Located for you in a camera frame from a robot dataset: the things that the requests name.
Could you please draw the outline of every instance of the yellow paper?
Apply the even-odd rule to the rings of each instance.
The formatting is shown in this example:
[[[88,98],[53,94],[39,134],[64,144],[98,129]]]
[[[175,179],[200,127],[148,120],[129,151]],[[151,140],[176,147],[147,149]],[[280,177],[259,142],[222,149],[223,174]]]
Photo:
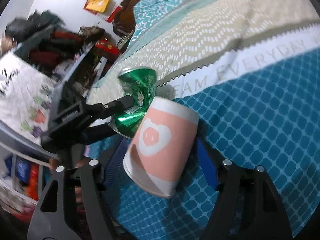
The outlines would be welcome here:
[[[109,0],[88,0],[88,5],[85,7],[88,10],[104,13]]]

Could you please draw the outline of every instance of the pink paper cup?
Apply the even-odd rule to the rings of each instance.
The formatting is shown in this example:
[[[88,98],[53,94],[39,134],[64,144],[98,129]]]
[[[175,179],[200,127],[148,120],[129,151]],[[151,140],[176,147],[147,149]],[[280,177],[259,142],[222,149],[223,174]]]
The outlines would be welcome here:
[[[143,190],[170,198],[187,163],[199,115],[192,109],[155,97],[124,157],[128,176]]]

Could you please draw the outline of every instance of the silver bolt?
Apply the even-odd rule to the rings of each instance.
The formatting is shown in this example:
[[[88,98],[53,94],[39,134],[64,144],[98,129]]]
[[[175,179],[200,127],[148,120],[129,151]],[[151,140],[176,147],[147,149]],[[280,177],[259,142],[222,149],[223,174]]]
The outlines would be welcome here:
[[[257,171],[264,172],[264,167],[261,165],[257,166]]]
[[[224,159],[222,163],[223,165],[230,166],[232,164],[232,161],[229,159]]]
[[[98,161],[97,159],[93,159],[93,160],[89,161],[89,165],[90,165],[90,166],[95,166],[95,165],[97,165],[98,163],[99,163],[99,161]]]
[[[58,167],[56,168],[56,171],[57,171],[57,172],[62,172],[62,171],[64,171],[64,167],[63,167],[63,166],[58,166]]]

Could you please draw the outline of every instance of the green aluminum can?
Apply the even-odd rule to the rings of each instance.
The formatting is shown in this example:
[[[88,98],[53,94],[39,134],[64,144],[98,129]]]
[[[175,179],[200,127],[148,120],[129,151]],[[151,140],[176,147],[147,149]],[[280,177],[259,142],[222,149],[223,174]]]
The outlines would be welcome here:
[[[133,138],[156,96],[157,73],[149,67],[125,68],[118,79],[125,94],[133,96],[135,105],[112,116],[110,127],[127,138]]]

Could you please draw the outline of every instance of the brown wood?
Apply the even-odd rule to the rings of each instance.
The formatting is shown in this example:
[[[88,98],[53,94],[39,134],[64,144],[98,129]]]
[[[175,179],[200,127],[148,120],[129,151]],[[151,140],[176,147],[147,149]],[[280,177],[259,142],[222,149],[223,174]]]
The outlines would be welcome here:
[[[121,29],[126,33],[130,33],[135,29],[136,22],[133,16],[133,7],[139,2],[140,0],[123,0],[120,4],[122,6],[122,10],[117,13],[114,19],[114,27],[113,32],[122,37],[123,34],[118,32],[117,29]]]

